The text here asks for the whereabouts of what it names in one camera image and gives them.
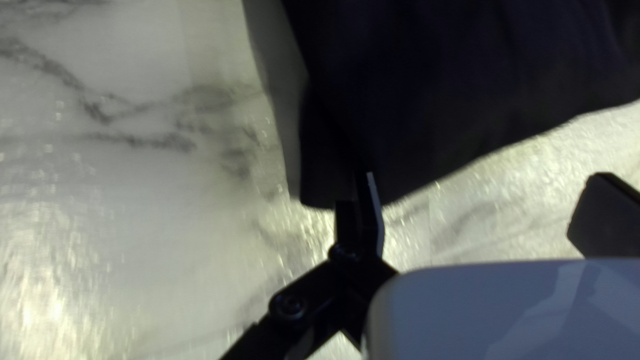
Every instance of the black fabric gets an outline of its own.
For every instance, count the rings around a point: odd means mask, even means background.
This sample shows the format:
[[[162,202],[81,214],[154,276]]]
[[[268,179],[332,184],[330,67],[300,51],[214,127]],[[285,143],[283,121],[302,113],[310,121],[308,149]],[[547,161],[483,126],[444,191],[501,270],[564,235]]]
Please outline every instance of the black fabric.
[[[637,1],[283,0],[310,74],[302,203],[392,202],[572,117],[640,97]]]

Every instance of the marble floor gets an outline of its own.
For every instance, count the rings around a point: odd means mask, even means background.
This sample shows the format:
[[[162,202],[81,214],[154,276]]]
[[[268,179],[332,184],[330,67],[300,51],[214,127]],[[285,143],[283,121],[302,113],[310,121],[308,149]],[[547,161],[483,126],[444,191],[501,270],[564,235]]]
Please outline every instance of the marble floor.
[[[324,258],[332,214],[289,195],[305,75],[281,20],[273,0],[0,1],[1,359],[216,359]],[[566,226],[604,170],[640,186],[640,104],[387,206],[385,259],[578,258]]]

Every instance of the metal arm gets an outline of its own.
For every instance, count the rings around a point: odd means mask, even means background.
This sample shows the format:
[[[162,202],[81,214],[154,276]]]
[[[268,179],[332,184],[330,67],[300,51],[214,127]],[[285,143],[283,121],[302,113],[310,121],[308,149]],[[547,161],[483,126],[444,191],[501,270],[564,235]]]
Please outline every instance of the metal arm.
[[[356,174],[357,200],[335,205],[328,259],[271,298],[268,313],[221,360],[302,360],[342,331],[360,350],[373,295],[397,272],[381,258],[384,224],[371,172]]]

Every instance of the black plastic piece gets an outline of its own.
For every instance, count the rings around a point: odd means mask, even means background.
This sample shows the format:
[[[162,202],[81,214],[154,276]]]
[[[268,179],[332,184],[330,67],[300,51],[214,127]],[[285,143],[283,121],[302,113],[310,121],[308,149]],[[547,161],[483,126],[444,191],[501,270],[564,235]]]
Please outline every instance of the black plastic piece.
[[[342,331],[360,350],[369,304],[397,273],[382,258],[384,224],[373,174],[355,176],[355,201],[335,205],[328,260],[273,296],[269,313],[222,360],[302,360]]]
[[[592,175],[567,237],[587,258],[640,256],[640,193],[612,173]]]

